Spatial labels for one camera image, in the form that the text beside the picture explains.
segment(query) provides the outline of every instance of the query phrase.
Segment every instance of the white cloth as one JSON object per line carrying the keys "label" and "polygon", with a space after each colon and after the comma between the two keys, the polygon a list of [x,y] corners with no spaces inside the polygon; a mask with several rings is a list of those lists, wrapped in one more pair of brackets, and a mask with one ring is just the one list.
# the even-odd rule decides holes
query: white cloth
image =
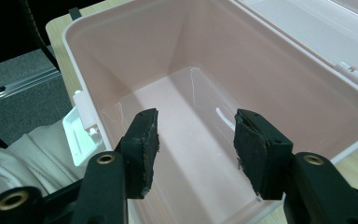
{"label": "white cloth", "polygon": [[75,167],[62,122],[39,127],[7,149],[0,148],[0,193],[33,186],[46,196],[84,176]]}

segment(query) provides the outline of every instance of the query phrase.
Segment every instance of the gray carpet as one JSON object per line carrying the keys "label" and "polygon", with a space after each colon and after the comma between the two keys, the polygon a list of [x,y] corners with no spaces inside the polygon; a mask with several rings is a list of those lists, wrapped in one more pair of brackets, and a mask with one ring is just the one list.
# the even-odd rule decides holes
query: gray carpet
{"label": "gray carpet", "polygon": [[[51,68],[41,50],[0,63],[0,86]],[[0,100],[0,138],[8,145],[41,125],[63,118],[72,108],[62,77]]]}

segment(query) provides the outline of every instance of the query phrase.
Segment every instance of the white lid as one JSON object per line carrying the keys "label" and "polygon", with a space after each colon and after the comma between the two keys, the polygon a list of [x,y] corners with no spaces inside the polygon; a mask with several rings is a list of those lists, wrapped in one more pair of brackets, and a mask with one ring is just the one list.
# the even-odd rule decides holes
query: white lid
{"label": "white lid", "polygon": [[62,124],[75,166],[87,165],[92,156],[105,151],[101,136],[84,130],[76,107],[63,118]]}
{"label": "white lid", "polygon": [[358,1],[236,1],[358,84]]}

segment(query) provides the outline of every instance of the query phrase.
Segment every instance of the wooden table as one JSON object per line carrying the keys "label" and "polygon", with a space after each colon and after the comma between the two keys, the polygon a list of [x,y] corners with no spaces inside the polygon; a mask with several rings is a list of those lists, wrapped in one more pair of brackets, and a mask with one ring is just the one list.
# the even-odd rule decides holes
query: wooden table
{"label": "wooden table", "polygon": [[[108,7],[116,6],[128,0],[106,0],[91,7],[80,9],[83,16],[103,10]],[[63,30],[72,22],[69,15],[61,16],[49,22],[46,29],[51,45],[54,49],[58,64],[61,68],[62,77],[65,82],[68,95],[74,104],[72,96],[76,90],[81,90],[80,83],[77,79],[74,67],[71,64],[68,53],[62,42]],[[350,156],[340,161],[336,165],[337,169],[342,173],[346,180],[358,189],[358,150],[353,152]],[[286,223],[282,206],[275,209],[270,215],[265,217],[260,223]]]}

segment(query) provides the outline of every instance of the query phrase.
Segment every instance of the white container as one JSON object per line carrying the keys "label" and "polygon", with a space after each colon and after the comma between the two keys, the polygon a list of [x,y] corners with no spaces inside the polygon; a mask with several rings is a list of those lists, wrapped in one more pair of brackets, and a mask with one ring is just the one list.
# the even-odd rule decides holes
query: white container
{"label": "white container", "polygon": [[263,115],[295,144],[338,161],[358,148],[358,86],[234,1],[143,0],[75,21],[64,43],[83,126],[115,149],[155,107],[160,151],[143,223],[244,223],[258,202],[237,169],[233,115]]}

